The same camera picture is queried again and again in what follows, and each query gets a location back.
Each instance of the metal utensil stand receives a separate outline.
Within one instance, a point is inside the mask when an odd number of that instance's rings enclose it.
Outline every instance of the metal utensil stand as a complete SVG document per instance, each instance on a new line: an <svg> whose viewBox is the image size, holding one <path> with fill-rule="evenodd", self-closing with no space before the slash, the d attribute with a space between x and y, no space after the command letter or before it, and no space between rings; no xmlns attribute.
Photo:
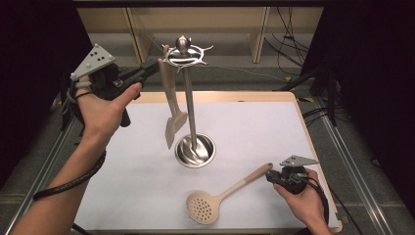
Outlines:
<svg viewBox="0 0 415 235"><path fill-rule="evenodd" d="M193 105L193 90L190 75L190 67L196 64L204 64L202 61L205 51L213 46L202 49L191 45L190 39L181 36L176 40L176 47L170 48L165 54L164 61L177 68L177 73L182 71L187 112L189 114L190 135L182 137L176 145L176 159L187 167L196 168L209 164L215 155L216 148L210 137L196 132L195 111Z"/></svg>

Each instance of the white tabletop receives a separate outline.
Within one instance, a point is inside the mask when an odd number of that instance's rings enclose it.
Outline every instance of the white tabletop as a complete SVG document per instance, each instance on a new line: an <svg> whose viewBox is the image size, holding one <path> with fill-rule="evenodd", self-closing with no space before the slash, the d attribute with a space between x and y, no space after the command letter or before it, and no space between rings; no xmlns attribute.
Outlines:
<svg viewBox="0 0 415 235"><path fill-rule="evenodd" d="M180 107L186 111L185 103ZM201 168L181 165L174 156L175 144L167 149L167 103L131 104L127 110L132 123L111 140L75 223L87 230L180 233L304 227L264 176L226 198L213 224L193 221L185 205L192 191L218 195L266 163L280 170L279 163L291 155L316 159L294 96L282 102L196 102L196 130L216 145L213 161ZM175 140L189 133L187 122ZM329 192L320 166L309 167L319 172ZM339 230L333 199L327 197L329 226Z"/></svg>

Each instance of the triangular metal plate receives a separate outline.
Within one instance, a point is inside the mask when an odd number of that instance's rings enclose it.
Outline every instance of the triangular metal plate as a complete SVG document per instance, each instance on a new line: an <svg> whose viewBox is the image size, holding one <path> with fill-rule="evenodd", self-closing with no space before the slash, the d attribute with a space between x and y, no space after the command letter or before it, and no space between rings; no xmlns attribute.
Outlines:
<svg viewBox="0 0 415 235"><path fill-rule="evenodd" d="M100 45L95 44L94 48L83 59L78 68L70 74L70 79L76 81L83 76L97 71L115 61L115 57Z"/></svg>
<svg viewBox="0 0 415 235"><path fill-rule="evenodd" d="M280 165L291 166L291 167L303 166L303 165L316 165L316 164L318 164L317 160L308 159L308 158L304 158L304 157L300 157L296 155L292 155L280 163Z"/></svg>

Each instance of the human arm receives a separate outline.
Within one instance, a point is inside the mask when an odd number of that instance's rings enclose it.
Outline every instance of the human arm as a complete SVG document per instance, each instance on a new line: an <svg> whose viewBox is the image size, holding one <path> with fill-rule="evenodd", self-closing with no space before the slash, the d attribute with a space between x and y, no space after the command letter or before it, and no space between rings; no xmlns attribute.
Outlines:
<svg viewBox="0 0 415 235"><path fill-rule="evenodd" d="M309 178L318 182L317 172L308 168L305 170ZM324 219L324 208L320 196L311 186L307 185L297 195L288 192L278 184L274 184L274 188L286 200L294 216L303 222L312 234L332 234Z"/></svg>
<svg viewBox="0 0 415 235"><path fill-rule="evenodd" d="M85 131L78 147L48 188L71 182L93 168L118 129L125 106L140 90L141 84L136 83L112 101L102 100L94 94L78 98L85 121ZM76 95L89 91L89 88L80 88ZM34 202L12 234L68 234L87 184L88 181L63 193Z"/></svg>

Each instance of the perforated spoon head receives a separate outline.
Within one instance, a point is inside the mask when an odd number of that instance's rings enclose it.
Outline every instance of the perforated spoon head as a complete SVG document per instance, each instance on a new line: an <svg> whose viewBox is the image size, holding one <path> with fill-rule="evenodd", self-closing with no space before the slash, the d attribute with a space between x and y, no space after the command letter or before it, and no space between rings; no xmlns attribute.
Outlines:
<svg viewBox="0 0 415 235"><path fill-rule="evenodd" d="M219 216L221 198L204 191L196 191L187 197L187 213L201 224L211 224Z"/></svg>

